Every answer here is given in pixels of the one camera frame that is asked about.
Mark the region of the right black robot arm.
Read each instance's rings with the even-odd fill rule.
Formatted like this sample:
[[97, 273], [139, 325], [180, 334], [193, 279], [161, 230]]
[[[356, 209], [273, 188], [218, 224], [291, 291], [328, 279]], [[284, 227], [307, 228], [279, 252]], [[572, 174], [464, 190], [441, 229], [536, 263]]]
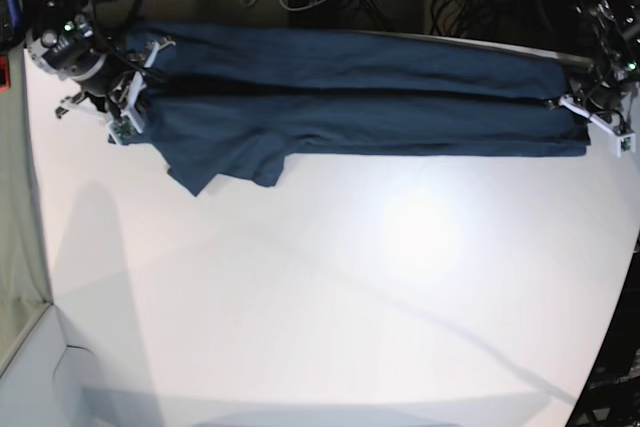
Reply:
[[79, 87], [77, 94], [60, 101], [56, 118], [72, 111], [95, 115], [118, 137], [143, 132], [140, 94], [149, 81], [162, 81], [153, 66], [159, 53], [175, 42], [163, 37], [139, 52], [125, 50], [125, 36], [136, 23], [143, 0], [133, 0], [125, 20], [106, 29], [98, 20], [98, 6], [112, 1], [35, 0], [26, 48], [42, 71]]

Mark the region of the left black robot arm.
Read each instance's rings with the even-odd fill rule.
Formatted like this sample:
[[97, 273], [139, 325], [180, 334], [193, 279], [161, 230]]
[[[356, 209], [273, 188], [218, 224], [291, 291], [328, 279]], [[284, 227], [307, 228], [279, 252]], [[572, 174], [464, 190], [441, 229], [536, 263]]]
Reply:
[[574, 7], [593, 38], [592, 63], [557, 104], [622, 141], [634, 135], [621, 101], [639, 82], [639, 7], [634, 0], [575, 0]]

